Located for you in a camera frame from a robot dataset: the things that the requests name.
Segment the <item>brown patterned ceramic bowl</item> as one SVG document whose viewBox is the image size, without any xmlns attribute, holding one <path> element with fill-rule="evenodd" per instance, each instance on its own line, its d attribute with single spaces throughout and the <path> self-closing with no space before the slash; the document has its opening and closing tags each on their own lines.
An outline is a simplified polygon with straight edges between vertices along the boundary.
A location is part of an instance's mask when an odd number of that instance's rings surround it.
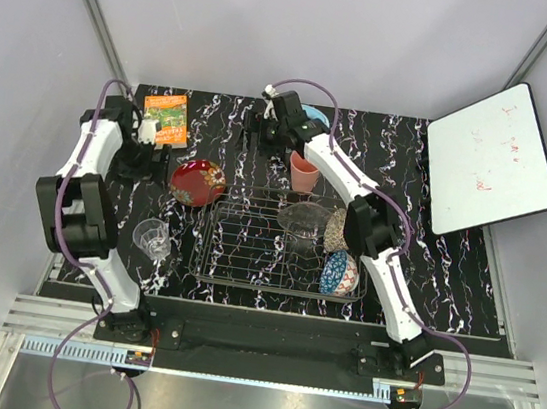
<svg viewBox="0 0 547 409">
<path fill-rule="evenodd" d="M 328 253 L 347 250 L 348 246 L 344 237 L 344 225 L 347 213 L 345 209 L 336 209 L 326 223 L 323 247 Z"/>
</svg>

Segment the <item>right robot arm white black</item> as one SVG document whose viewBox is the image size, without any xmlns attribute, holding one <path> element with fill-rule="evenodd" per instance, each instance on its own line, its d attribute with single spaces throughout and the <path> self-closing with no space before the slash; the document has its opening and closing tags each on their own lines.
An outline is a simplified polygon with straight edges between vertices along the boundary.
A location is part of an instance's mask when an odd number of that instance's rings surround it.
<svg viewBox="0 0 547 409">
<path fill-rule="evenodd" d="M 397 203 L 378 189 L 336 143 L 323 120 L 312 119 L 295 91 L 272 85 L 262 91 L 264 112 L 244 128 L 270 146 L 295 151 L 321 173 L 347 205 L 344 241 L 369 273 L 385 316 L 391 373 L 410 379 L 433 353 L 403 276 L 400 255 L 408 250 L 410 227 Z"/>
</svg>

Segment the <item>blue patterned bowl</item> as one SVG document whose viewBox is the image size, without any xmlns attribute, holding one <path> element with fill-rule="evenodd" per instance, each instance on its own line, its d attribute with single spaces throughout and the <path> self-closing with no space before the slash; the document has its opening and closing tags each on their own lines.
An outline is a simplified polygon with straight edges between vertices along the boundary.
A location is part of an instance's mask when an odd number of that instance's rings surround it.
<svg viewBox="0 0 547 409">
<path fill-rule="evenodd" d="M 319 292 L 336 297 L 350 295 L 358 287 L 360 279 L 356 264 L 345 250 L 332 253 L 322 269 Z"/>
</svg>

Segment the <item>red floral lacquer bowl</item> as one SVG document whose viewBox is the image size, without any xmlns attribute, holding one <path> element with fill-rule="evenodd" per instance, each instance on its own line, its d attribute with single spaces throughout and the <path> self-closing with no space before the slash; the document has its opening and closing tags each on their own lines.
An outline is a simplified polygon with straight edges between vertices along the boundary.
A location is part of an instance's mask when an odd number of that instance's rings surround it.
<svg viewBox="0 0 547 409">
<path fill-rule="evenodd" d="M 190 160 L 174 170 L 170 192 L 176 201 L 189 207 L 203 207 L 221 197 L 227 186 L 224 170 L 215 162 Z"/>
</svg>

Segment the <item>clear drinking glass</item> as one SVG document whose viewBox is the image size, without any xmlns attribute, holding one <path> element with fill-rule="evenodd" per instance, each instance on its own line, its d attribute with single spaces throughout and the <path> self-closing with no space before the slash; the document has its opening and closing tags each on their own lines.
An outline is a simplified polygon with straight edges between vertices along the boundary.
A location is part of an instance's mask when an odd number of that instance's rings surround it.
<svg viewBox="0 0 547 409">
<path fill-rule="evenodd" d="M 169 224 L 158 218 L 141 221 L 133 230 L 134 245 L 150 260 L 163 261 L 171 251 Z"/>
</svg>

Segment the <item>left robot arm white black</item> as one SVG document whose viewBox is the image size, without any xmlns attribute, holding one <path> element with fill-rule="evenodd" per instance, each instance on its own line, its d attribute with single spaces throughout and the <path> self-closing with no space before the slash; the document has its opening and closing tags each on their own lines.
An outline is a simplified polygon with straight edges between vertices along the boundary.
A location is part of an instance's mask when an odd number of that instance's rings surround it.
<svg viewBox="0 0 547 409">
<path fill-rule="evenodd" d="M 144 293 L 117 252 L 118 221 L 105 178 L 159 182 L 168 174 L 169 146 L 155 141 L 159 124 L 126 97 L 109 96 L 80 118 L 80 138 L 54 176 L 36 182 L 46 245 L 91 282 L 98 324 L 112 338 L 141 343 L 152 332 Z"/>
</svg>

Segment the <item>wire dish rack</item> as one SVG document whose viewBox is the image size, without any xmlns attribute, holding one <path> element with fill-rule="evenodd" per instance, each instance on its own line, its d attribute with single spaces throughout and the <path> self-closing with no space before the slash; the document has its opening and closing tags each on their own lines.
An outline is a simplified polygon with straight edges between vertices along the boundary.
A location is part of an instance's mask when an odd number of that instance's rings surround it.
<svg viewBox="0 0 547 409">
<path fill-rule="evenodd" d="M 339 199 L 267 187 L 227 185 L 202 215 L 190 260 L 199 281 L 268 291 L 336 303 L 362 300 L 370 287 L 362 263 L 354 258 L 359 284 L 348 296 L 322 295 L 319 284 L 329 256 L 323 239 L 302 238 L 285 231 L 277 214 L 294 203 L 312 202 L 332 213 L 344 208 Z"/>
</svg>

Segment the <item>clear glass plate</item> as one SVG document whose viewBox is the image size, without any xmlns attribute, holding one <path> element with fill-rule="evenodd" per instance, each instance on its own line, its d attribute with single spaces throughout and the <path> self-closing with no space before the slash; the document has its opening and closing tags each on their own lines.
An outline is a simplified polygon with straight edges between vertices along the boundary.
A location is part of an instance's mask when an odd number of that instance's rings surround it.
<svg viewBox="0 0 547 409">
<path fill-rule="evenodd" d="M 299 202 L 285 207 L 277 214 L 277 222 L 294 236 L 318 239 L 324 235 L 332 212 L 312 202 Z"/>
</svg>

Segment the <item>pink plastic cup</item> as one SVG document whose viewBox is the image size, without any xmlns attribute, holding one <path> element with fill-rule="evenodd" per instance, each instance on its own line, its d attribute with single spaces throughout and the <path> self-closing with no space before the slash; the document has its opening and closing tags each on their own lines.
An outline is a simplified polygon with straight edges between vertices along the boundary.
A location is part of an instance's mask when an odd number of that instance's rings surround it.
<svg viewBox="0 0 547 409">
<path fill-rule="evenodd" d="M 319 177 L 317 168 L 298 152 L 290 155 L 291 187 L 297 192 L 312 192 Z"/>
</svg>

